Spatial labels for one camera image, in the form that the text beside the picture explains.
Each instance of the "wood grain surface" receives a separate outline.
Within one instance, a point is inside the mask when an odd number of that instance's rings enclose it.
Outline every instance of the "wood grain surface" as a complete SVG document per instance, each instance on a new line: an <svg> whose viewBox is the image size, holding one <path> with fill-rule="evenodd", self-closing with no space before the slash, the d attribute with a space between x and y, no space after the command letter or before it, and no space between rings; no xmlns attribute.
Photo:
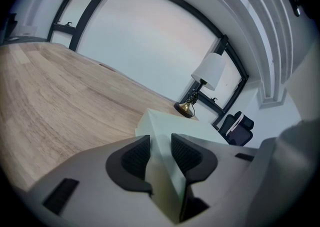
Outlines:
<svg viewBox="0 0 320 227"><path fill-rule="evenodd" d="M62 45L0 47L0 164L21 189L78 152L134 137L147 108L180 116L172 101Z"/></svg>

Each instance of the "lampshade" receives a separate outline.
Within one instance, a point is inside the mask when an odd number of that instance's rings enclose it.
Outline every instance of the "lampshade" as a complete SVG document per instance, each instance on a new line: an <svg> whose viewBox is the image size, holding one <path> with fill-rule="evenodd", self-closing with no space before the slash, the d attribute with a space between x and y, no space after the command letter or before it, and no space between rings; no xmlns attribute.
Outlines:
<svg viewBox="0 0 320 227"><path fill-rule="evenodd" d="M204 87L215 90L225 66L226 60L222 55L209 53L191 76L199 83L201 83L200 79L204 80L206 82L206 84L203 84Z"/></svg>

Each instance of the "brass lamp base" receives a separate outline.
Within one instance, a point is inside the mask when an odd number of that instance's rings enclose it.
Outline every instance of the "brass lamp base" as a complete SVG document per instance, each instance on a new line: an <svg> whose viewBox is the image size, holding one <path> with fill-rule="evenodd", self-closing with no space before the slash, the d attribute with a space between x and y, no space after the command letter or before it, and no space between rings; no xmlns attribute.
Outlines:
<svg viewBox="0 0 320 227"><path fill-rule="evenodd" d="M190 110L191 103L190 102L185 102L185 103L175 103L174 108L183 116L186 118L190 119L194 116L192 111Z"/></svg>

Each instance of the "chair backrest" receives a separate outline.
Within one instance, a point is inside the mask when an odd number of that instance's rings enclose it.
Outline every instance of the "chair backrest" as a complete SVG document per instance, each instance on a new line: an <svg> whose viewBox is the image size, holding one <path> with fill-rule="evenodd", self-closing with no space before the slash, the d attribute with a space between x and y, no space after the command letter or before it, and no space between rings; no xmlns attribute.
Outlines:
<svg viewBox="0 0 320 227"><path fill-rule="evenodd" d="M240 117L240 115L241 111L238 111L234 116L231 114L227 115L218 131L230 145L244 146L254 136L251 130L255 123L245 115L238 126L226 135L227 131Z"/></svg>

